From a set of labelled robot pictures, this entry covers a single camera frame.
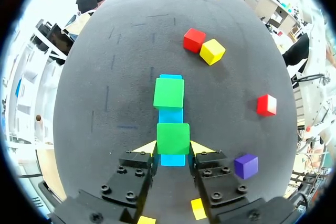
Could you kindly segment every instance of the shelf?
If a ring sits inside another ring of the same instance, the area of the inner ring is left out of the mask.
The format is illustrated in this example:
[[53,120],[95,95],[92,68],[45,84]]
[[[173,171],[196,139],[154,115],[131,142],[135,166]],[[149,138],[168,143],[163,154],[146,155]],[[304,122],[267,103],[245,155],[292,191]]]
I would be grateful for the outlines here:
[[6,87],[6,110],[5,110],[5,129],[6,139],[9,141],[11,129],[14,128],[15,111],[16,111],[16,89],[20,79],[22,78],[25,64],[33,48],[29,44],[22,46],[19,54],[15,58],[14,64],[9,74]]
[[[29,38],[16,57],[8,57],[8,77],[4,79],[7,146],[54,148],[52,120],[62,67],[50,56],[60,59],[66,59],[66,56],[36,28],[33,32],[49,48],[43,52],[37,46],[31,46]],[[41,130],[36,132],[37,114],[42,115],[43,123],[40,125]]]

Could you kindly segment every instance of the gray mat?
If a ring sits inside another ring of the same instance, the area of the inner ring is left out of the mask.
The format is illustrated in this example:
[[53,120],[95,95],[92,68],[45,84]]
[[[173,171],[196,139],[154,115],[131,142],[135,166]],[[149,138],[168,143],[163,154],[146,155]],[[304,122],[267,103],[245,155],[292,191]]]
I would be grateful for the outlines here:
[[[225,48],[208,66],[182,47],[194,27]],[[74,43],[54,115],[57,167],[65,192],[99,195],[124,150],[156,139],[155,79],[182,74],[191,139],[231,159],[252,153],[259,173],[248,199],[283,195],[296,151],[296,107],[285,63],[268,30],[243,0],[107,0]],[[278,114],[260,117],[269,93]],[[187,168],[159,167],[144,214],[160,223],[194,223],[199,197]]]

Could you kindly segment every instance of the screw head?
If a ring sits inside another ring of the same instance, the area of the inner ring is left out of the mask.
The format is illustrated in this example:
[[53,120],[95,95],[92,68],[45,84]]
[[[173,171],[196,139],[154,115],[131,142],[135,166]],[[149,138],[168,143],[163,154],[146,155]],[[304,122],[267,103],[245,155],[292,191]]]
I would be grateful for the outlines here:
[[261,216],[260,212],[257,209],[253,209],[249,213],[248,218],[251,221],[258,221],[258,220],[260,220],[260,216]]
[[142,169],[136,169],[135,175],[136,177],[142,177],[145,175],[145,172]]
[[111,192],[111,188],[108,185],[102,185],[100,190],[103,194],[109,194]]
[[240,186],[237,187],[237,191],[241,194],[245,194],[245,193],[247,193],[247,187],[244,186],[244,185],[240,185]]
[[211,194],[211,200],[212,201],[220,201],[222,199],[222,197],[223,197],[222,193],[220,193],[218,191]]
[[204,177],[210,177],[212,175],[212,171],[210,169],[205,169],[202,172],[202,174],[203,174]]
[[229,167],[226,167],[226,166],[222,167],[221,170],[222,170],[222,172],[223,172],[224,174],[228,174],[228,173],[231,172],[230,168],[229,168]]
[[134,192],[129,191],[129,192],[126,193],[126,199],[128,201],[135,201],[137,199],[137,196],[135,195]]
[[102,223],[103,220],[103,215],[99,212],[93,212],[92,214],[90,214],[90,221],[93,223]]
[[124,173],[127,173],[127,170],[125,167],[119,166],[117,173],[124,174]]

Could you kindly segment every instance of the cable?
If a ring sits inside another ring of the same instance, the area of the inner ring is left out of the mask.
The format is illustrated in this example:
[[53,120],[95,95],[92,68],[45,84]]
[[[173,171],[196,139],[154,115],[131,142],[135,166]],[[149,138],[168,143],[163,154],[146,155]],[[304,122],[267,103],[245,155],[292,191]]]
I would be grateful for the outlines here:
[[295,82],[304,82],[304,81],[313,81],[313,80],[316,80],[316,79],[320,79],[320,78],[323,78],[324,77],[324,74],[322,73],[317,73],[317,74],[312,74],[310,76],[305,76],[305,77],[302,77],[302,78],[299,78],[299,79],[292,79],[292,84],[294,84]]
[[306,203],[306,209],[309,208],[309,201],[308,201],[308,198],[306,197],[306,195],[304,195],[303,193],[301,192],[298,192],[299,195],[301,195],[304,199],[304,202]]
[[304,200],[304,203],[306,203],[306,209],[308,209],[308,208],[309,208],[309,201],[308,201],[308,198],[306,197],[305,194],[303,194],[303,193],[300,192],[300,191],[296,191],[296,192],[292,193],[292,195],[288,197],[288,200],[289,200],[289,201],[292,201],[293,198],[294,198],[295,196],[297,196],[298,194],[302,196],[302,198],[303,198],[303,200]]
[[296,154],[300,154],[310,143],[306,142],[304,147],[302,147],[300,150],[296,151]]
[[315,175],[318,175],[318,173],[317,173],[317,172],[315,172],[315,170],[314,170],[313,161],[311,160],[310,156],[309,156],[309,155],[307,155],[307,154],[305,154],[305,153],[297,153],[296,155],[298,155],[298,154],[303,154],[303,155],[307,156],[307,158],[308,158],[308,159],[309,159],[309,161],[310,161],[311,168],[313,169],[313,172],[314,172],[314,174],[315,174]]

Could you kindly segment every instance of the stacked blocks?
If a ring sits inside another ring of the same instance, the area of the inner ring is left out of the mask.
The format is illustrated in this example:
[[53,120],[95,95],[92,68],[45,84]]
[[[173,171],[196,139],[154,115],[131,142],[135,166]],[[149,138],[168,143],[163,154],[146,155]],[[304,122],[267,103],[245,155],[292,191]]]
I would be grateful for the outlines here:
[[183,123],[184,80],[180,75],[161,74],[156,79],[154,106],[159,110],[158,154],[162,166],[185,166],[190,128]]
[[258,98],[257,113],[263,116],[272,116],[277,114],[277,99],[269,94]]
[[194,53],[199,53],[205,40],[205,33],[194,28],[190,28],[183,38],[183,47]]
[[258,157],[246,154],[235,159],[235,171],[242,179],[247,179],[258,173]]
[[211,39],[202,45],[199,55],[211,66],[218,62],[224,53],[225,48],[217,40]]

